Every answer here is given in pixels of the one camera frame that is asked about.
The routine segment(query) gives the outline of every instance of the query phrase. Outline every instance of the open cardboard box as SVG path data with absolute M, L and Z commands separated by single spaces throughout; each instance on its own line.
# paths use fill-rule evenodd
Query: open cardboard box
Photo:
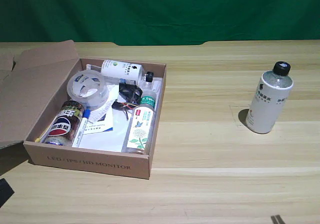
M 149 179 L 165 91 L 165 64 L 134 62 L 163 78 L 148 155 L 34 142 L 69 99 L 70 77 L 87 64 L 102 63 L 103 59 L 79 58 L 72 40 L 26 50 L 16 65 L 12 55 L 4 55 L 0 59 L 0 149 L 23 142 L 35 165 Z

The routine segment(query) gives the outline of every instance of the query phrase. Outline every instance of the marker pen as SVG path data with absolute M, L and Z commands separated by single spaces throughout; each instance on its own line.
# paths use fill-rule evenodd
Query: marker pen
M 88 118 L 90 117 L 90 112 L 91 111 L 89 109 L 86 109 L 83 113 L 83 117 L 80 122 L 80 126 L 79 126 L 78 131 L 76 132 L 75 137 L 72 142 L 73 148 L 78 148 L 80 145 L 80 141 L 81 141 L 82 136 L 83 136 L 85 129 L 86 129 Z

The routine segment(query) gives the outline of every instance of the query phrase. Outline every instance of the green curtain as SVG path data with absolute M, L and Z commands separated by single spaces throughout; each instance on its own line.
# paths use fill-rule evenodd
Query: green curtain
M 0 42 L 320 39 L 320 0 L 0 0 Z

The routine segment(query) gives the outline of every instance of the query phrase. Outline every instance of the clear tape roll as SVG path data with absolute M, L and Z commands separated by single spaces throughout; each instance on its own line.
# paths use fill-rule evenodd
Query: clear tape roll
M 109 95 L 104 76 L 96 70 L 79 71 L 70 78 L 66 90 L 72 100 L 91 111 L 100 108 Z

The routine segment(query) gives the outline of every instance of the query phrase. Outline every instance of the black object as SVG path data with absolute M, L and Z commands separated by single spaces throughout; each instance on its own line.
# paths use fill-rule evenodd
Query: black object
M 125 102 L 139 105 L 142 96 L 142 90 L 136 85 L 120 83 L 119 94 L 125 99 Z
M 6 179 L 0 179 L 0 208 L 5 204 L 5 202 L 14 194 L 14 190 L 8 184 Z
M 123 111 L 126 117 L 126 120 L 129 120 L 129 116 L 128 116 L 128 110 L 132 110 L 133 108 L 137 107 L 138 105 L 134 105 L 131 103 L 126 103 L 126 102 L 117 102 L 115 101 L 112 104 L 112 108 L 116 109 L 118 111 Z
M 147 71 L 145 75 L 145 81 L 147 83 L 152 83 L 153 79 L 154 79 L 154 73 L 152 71 Z
M 273 72 L 280 76 L 287 76 L 290 71 L 290 64 L 285 61 L 277 61 L 273 67 Z
M 271 220 L 273 224 L 285 224 L 280 215 L 272 215 Z

